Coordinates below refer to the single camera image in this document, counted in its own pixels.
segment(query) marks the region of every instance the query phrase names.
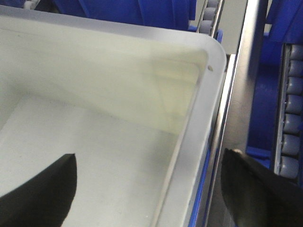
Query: metal bar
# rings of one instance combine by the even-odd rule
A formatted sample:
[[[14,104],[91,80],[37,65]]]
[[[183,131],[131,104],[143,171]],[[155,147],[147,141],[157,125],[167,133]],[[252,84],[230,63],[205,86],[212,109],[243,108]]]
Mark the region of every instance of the metal bar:
[[[234,82],[231,99],[226,116],[223,140],[218,145],[218,160],[215,163],[209,192],[210,208],[206,210],[203,226],[229,226],[225,221],[227,213],[221,194],[221,159],[225,148],[246,151],[250,125],[255,81],[263,41],[263,32],[267,13],[268,0],[248,0],[241,38],[236,54]]]
[[[223,5],[224,5],[224,0],[220,0],[219,3],[218,3],[218,7],[217,7],[217,13],[214,17],[214,25],[213,25],[213,28],[212,28],[211,33],[210,33],[210,36],[212,38],[215,38],[215,36],[217,34],[220,17],[221,17],[222,10],[223,10]]]
[[[213,173],[214,168],[217,167],[216,163],[217,163],[218,156],[216,154],[217,154],[217,149],[222,142],[222,135],[224,132],[226,113],[228,110],[228,103],[229,103],[230,96],[231,96],[234,65],[235,65],[235,55],[232,54],[229,56],[229,62],[228,62],[225,82],[224,82],[224,86],[223,86],[222,97],[220,100],[220,106],[218,109],[217,119],[216,119],[216,123],[215,123],[215,127],[214,127],[213,139],[212,139],[212,143],[211,143],[211,147],[210,147],[210,159],[209,159],[209,163],[208,163],[208,168],[206,170],[206,178],[204,181],[203,193],[201,195],[201,201],[200,201],[200,206],[199,206],[199,210],[198,210],[198,217],[197,217],[197,221],[196,221],[196,226],[199,226],[199,227],[204,226],[205,219],[209,212],[210,198],[208,195],[209,195],[209,192],[213,189],[213,185],[211,184],[211,182],[213,180],[212,173]]]
[[[202,18],[204,16],[204,11],[205,11],[205,8],[207,6],[207,3],[208,3],[208,0],[205,0],[204,5],[202,7],[201,14],[200,14],[199,22],[198,22],[198,25],[197,25],[197,30],[196,30],[197,33],[199,33],[199,27],[201,26],[201,21],[202,21]]]
[[[278,98],[278,111],[277,111],[277,127],[276,127],[276,150],[274,152],[274,158],[272,163],[272,170],[275,174],[279,174],[281,149],[282,149],[282,135],[283,135],[283,123],[285,115],[285,100],[287,89],[287,75],[288,75],[288,63],[290,55],[290,46],[285,45],[283,47],[283,59],[281,65],[281,75],[279,84],[279,98]]]
[[[268,0],[248,0],[236,57],[223,148],[246,150]]]

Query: blue plastic bin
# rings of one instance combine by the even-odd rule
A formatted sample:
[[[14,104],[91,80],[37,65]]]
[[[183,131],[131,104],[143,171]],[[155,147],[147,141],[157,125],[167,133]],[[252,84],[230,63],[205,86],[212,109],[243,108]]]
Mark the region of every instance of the blue plastic bin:
[[[25,0],[0,0],[0,5],[22,8]]]
[[[98,20],[188,30],[196,0],[53,0],[63,14]]]

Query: gray roller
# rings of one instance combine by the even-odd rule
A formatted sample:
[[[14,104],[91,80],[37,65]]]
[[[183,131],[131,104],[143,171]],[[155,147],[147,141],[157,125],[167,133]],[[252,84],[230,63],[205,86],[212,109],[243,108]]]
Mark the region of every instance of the gray roller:
[[[214,7],[214,8],[217,8],[218,4],[219,4],[219,1],[218,1],[218,0],[209,0],[209,1],[207,2],[206,7]]]
[[[289,77],[287,85],[287,94],[300,95],[303,91],[303,78]]]
[[[203,20],[213,20],[216,14],[217,8],[208,7],[204,11]]]
[[[300,114],[303,109],[303,97],[287,95],[285,112],[288,114]]]
[[[289,59],[303,61],[303,45],[292,45]]]
[[[288,76],[303,77],[303,61],[290,61]]]
[[[301,124],[301,117],[294,114],[285,114],[283,132],[286,134],[299,133],[299,125]]]
[[[300,138],[294,135],[284,134],[282,140],[282,153],[297,155],[300,149]]]
[[[213,22],[211,20],[202,20],[201,25],[199,27],[199,33],[210,35],[212,27],[213,27]]]
[[[298,176],[299,162],[292,157],[281,157],[280,175],[289,179],[295,179]]]

